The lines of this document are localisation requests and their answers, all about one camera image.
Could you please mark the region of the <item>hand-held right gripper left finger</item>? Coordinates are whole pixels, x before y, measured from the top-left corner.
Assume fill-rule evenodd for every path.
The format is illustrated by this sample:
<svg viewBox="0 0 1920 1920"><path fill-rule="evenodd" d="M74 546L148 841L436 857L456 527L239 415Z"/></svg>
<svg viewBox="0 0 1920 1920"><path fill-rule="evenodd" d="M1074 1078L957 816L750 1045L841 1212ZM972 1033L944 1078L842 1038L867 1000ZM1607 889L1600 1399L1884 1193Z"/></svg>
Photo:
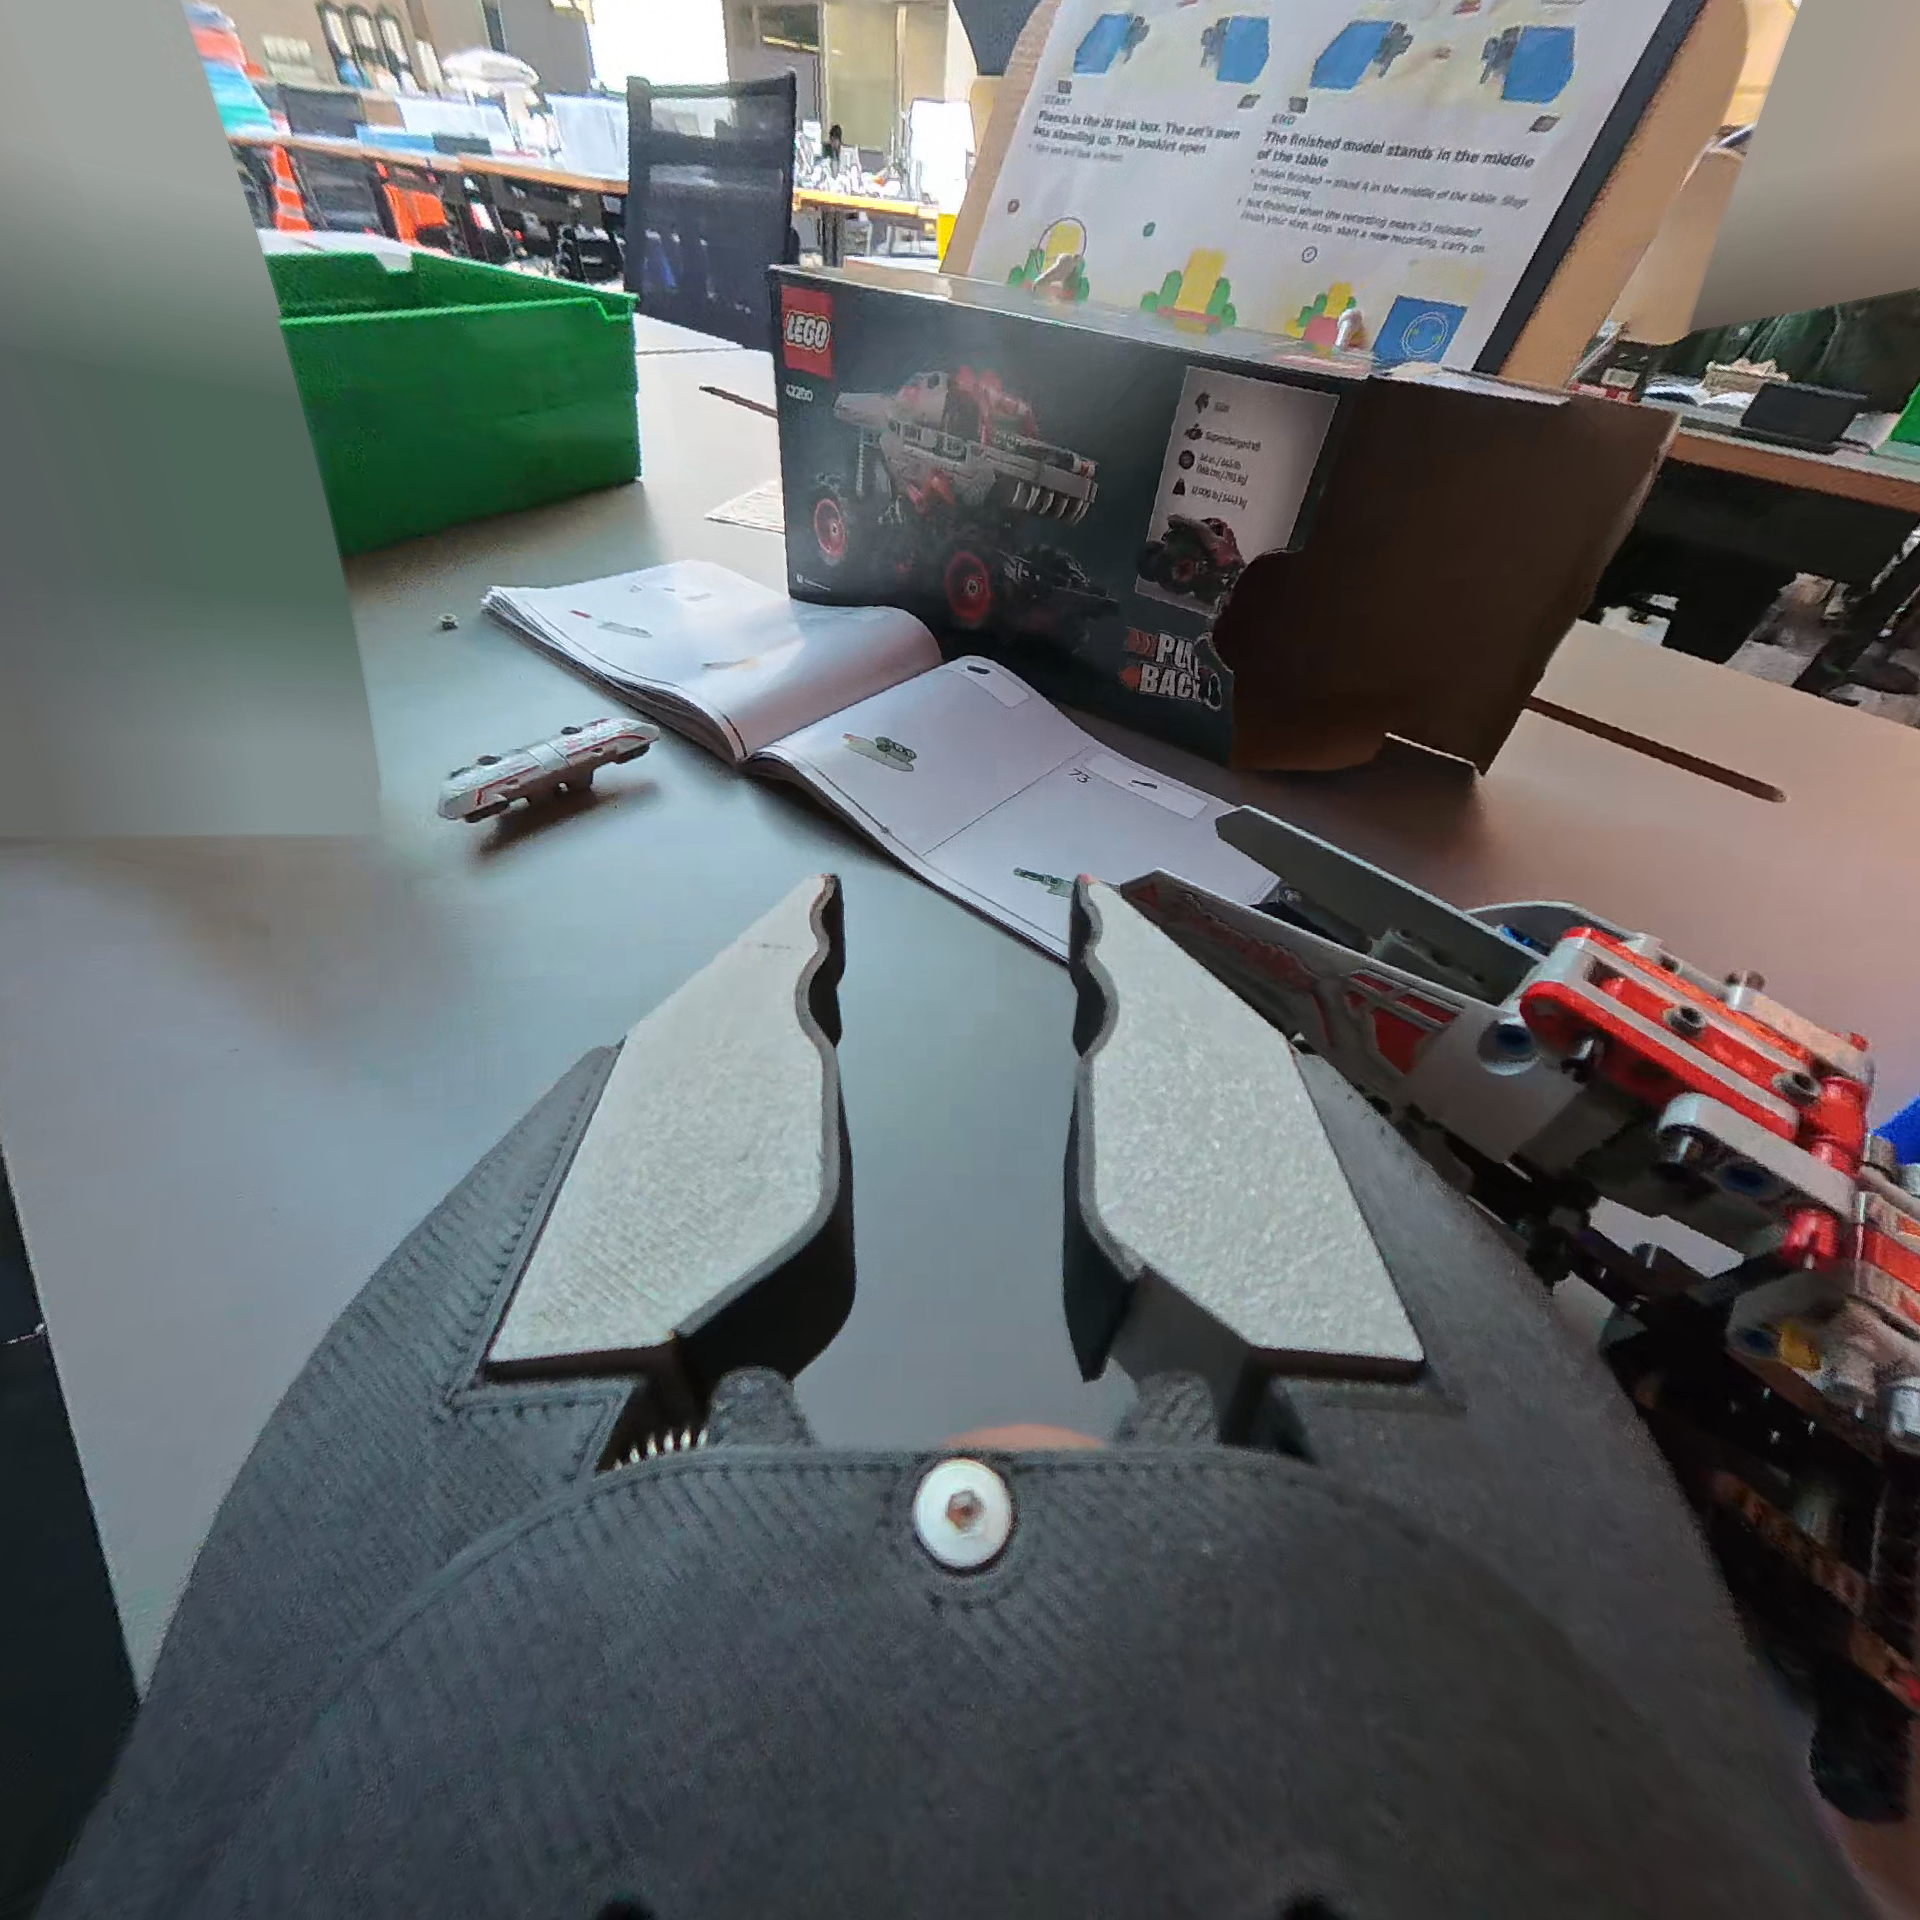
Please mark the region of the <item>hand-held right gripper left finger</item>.
<svg viewBox="0 0 1920 1920"><path fill-rule="evenodd" d="M846 903L800 880L629 1028L487 1343L504 1378L796 1378L854 1303Z"/></svg>

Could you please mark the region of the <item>white red lego subassembly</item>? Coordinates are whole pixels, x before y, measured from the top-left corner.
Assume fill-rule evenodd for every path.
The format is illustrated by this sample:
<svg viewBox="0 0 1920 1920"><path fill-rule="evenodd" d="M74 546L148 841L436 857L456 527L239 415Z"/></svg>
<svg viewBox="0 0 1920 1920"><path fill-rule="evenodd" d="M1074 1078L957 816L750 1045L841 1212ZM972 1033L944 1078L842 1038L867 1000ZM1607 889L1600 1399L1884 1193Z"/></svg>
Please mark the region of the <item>white red lego subassembly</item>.
<svg viewBox="0 0 1920 1920"><path fill-rule="evenodd" d="M477 823L520 804L538 806L558 797L578 797L593 777L615 764L642 758L658 742L661 727L644 719L604 716L565 725L544 739L500 753L483 753L445 774L436 814Z"/></svg>

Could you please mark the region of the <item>red grey lego truck model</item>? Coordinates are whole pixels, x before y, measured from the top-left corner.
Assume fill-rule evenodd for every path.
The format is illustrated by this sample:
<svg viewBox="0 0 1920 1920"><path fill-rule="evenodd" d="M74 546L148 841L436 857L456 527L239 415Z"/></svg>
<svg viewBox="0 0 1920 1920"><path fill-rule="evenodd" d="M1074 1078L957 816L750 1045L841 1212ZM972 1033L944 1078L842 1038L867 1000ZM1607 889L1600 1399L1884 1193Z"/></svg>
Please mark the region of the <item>red grey lego truck model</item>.
<svg viewBox="0 0 1920 1920"><path fill-rule="evenodd" d="M1916 1762L1916 1149L1869 1123L1871 1045L1547 898L1464 911L1251 807L1240 903L1118 895L1363 1093L1547 1285L1611 1310L1638 1405L1844 1817Z"/></svg>

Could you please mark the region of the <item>green plastic bin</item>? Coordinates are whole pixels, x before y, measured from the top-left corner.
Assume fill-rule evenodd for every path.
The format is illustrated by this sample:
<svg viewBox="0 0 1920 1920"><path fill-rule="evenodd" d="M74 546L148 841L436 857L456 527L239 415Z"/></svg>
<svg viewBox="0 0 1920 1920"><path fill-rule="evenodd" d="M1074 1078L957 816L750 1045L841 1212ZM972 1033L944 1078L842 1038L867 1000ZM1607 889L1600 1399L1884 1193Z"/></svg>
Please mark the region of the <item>green plastic bin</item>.
<svg viewBox="0 0 1920 1920"><path fill-rule="evenodd" d="M442 253L266 272L341 558L636 479L633 295Z"/></svg>

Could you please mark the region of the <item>background work table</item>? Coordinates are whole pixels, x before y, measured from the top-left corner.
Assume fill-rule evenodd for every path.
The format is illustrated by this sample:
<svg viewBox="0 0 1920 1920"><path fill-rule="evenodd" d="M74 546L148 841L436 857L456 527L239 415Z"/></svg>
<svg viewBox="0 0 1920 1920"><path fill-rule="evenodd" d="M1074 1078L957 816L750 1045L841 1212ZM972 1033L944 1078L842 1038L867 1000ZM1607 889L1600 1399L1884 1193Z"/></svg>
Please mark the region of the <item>background work table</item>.
<svg viewBox="0 0 1920 1920"><path fill-rule="evenodd" d="M288 130L229 130L226 143L259 181L272 226L283 225L285 185L275 160L285 156L301 219L311 229L325 225L321 188L328 178L367 178L373 211L364 231L459 257L520 257L527 222L548 231L588 226L613 239L626 231L626 182L523 156L446 154Z"/></svg>

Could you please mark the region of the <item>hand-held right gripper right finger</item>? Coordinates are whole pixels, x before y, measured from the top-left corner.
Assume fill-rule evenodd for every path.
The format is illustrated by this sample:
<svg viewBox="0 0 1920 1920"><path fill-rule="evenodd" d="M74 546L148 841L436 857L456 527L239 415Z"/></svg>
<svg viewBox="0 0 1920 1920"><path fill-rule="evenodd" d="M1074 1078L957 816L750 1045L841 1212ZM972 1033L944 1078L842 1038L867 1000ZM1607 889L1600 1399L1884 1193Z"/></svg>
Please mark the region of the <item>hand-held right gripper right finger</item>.
<svg viewBox="0 0 1920 1920"><path fill-rule="evenodd" d="M1423 1339L1293 1045L1099 877L1074 882L1068 960L1077 1373L1195 1376L1226 1438L1272 1378L1419 1378Z"/></svg>

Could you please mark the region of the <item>wooden desk with dark legs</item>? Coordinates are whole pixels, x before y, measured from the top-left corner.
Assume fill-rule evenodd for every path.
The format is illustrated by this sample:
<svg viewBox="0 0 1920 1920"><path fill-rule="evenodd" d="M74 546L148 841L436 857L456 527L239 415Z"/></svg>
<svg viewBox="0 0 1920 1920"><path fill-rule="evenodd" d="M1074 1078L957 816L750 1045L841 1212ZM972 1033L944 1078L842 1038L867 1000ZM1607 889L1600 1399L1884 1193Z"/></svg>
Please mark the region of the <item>wooden desk with dark legs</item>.
<svg viewBox="0 0 1920 1920"><path fill-rule="evenodd" d="M1682 411L1583 616L1664 603L1663 644L1726 664L1793 580L1876 588L1916 534L1916 505L1916 463L1758 442Z"/></svg>

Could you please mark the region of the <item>white instruction booklet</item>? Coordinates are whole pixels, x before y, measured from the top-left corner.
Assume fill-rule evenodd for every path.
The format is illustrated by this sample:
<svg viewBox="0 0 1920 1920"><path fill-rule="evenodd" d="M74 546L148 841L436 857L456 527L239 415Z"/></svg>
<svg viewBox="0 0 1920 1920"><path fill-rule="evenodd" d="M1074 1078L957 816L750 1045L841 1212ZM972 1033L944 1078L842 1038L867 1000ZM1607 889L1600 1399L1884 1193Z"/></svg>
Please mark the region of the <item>white instruction booklet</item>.
<svg viewBox="0 0 1920 1920"><path fill-rule="evenodd" d="M1240 905L1276 895L1219 839L1225 804L1118 756L1010 668L945 661L905 612L805 603L713 561L490 588L483 609L1054 957L1079 876L1164 871Z"/></svg>

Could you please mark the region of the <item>black lego set box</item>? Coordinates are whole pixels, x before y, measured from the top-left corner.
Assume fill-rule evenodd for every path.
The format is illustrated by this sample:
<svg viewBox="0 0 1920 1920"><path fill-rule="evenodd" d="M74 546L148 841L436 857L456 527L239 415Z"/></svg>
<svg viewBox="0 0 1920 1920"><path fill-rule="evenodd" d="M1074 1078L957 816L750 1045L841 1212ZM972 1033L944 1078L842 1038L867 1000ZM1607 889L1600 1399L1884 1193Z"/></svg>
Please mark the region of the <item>black lego set box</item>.
<svg viewBox="0 0 1920 1920"><path fill-rule="evenodd" d="M929 273L767 272L786 585L1248 774L1484 773L1675 422Z"/></svg>

